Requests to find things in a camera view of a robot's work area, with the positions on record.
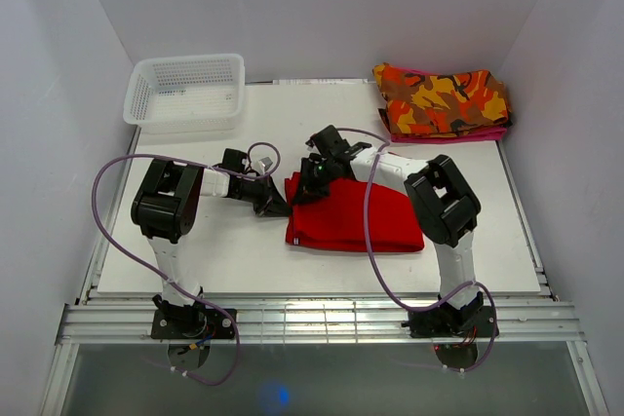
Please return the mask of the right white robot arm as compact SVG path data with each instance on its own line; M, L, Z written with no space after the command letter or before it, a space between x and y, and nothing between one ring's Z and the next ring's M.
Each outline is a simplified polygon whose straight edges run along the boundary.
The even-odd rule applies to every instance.
M325 198L332 182L347 178L380 185L406 196L423 235L436 251L440 275L437 302L407 306L404 327L411 337L457 336L471 331L483 310L484 297L477 284L472 245L481 204L454 163L440 155L420 161L379 145L349 143L342 130L329 125L311 135L310 153L303 158L292 202L310 204Z

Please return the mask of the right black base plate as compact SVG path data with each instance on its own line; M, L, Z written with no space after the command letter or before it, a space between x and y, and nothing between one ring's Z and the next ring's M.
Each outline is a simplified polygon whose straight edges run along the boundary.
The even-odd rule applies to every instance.
M443 308L423 313L408 312L408 318L401 323L401 327L407 328L412 338L450 338L466 335L489 338L499 334L493 312L490 306L481 307L467 314Z

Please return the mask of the aluminium frame rail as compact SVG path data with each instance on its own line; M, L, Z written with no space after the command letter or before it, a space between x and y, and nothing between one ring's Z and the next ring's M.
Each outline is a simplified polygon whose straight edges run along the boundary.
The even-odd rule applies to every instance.
M387 300L237 300L245 345L407 343L404 310ZM583 341L569 302L505 299L496 302L499 342ZM155 308L145 301L93 301L68 306L58 331L62 344L137 344L150 340Z

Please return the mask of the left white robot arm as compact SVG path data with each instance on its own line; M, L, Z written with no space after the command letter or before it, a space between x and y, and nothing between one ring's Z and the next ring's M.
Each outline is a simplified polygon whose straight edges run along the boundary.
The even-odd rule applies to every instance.
M228 198L252 205L255 215L288 217L292 209L268 174L272 161L253 162L248 153L227 148L213 169L155 158L139 185L131 219L148 240L165 278L153 296L154 339L232 339L237 312L223 313L198 299L197 275L181 260L202 197Z

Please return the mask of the white perforated plastic basket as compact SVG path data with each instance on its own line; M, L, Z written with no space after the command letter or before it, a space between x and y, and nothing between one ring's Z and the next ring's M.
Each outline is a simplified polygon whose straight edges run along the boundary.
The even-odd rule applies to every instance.
M230 131L244 108L240 55L158 57L136 64L123 119L150 134Z

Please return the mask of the red trousers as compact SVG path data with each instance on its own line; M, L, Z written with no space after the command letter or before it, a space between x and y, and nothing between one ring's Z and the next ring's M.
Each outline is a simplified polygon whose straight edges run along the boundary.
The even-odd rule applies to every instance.
M364 252L364 199L367 184L349 179L331 183L324 200L292 207L286 243L320 250ZM407 196L374 184L370 190L369 228L375 252L420 252L422 231Z

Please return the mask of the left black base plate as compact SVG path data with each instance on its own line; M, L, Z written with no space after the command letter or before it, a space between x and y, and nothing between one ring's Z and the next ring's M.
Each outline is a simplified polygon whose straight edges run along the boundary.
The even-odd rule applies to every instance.
M149 336L156 340L233 339L235 309L227 309L232 319L215 309L191 310L181 314L165 314L156 310Z

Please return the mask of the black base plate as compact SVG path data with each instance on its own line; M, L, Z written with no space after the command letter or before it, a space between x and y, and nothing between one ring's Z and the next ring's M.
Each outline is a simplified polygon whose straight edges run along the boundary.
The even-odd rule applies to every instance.
M233 339L235 309L227 309L232 319L215 309L191 310L181 314L165 314L156 310L149 336L156 340Z
M493 312L490 306L481 307L467 314L443 308L423 313L408 312L408 318L401 323L401 327L407 328L412 338L450 338L466 335L489 338L499 334Z

